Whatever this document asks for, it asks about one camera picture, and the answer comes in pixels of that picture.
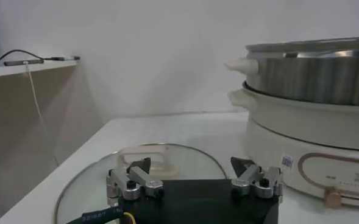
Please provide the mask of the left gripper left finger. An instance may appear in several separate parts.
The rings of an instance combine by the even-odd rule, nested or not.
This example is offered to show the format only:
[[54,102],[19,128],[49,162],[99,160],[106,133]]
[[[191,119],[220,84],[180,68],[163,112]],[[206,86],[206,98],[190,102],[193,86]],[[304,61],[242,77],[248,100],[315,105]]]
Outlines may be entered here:
[[150,175],[151,159],[132,162],[125,170],[110,169],[106,176],[107,204],[114,207],[120,198],[136,201],[142,195],[161,199],[165,194],[163,181]]

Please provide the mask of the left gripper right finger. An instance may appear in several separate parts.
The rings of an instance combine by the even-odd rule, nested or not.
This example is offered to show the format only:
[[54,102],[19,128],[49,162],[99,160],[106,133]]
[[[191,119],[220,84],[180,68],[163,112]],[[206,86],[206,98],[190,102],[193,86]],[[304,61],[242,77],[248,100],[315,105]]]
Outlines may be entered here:
[[250,194],[262,199],[283,201],[283,173],[278,167],[264,170],[250,159],[231,157],[230,163],[236,178],[232,179],[232,196],[242,198]]

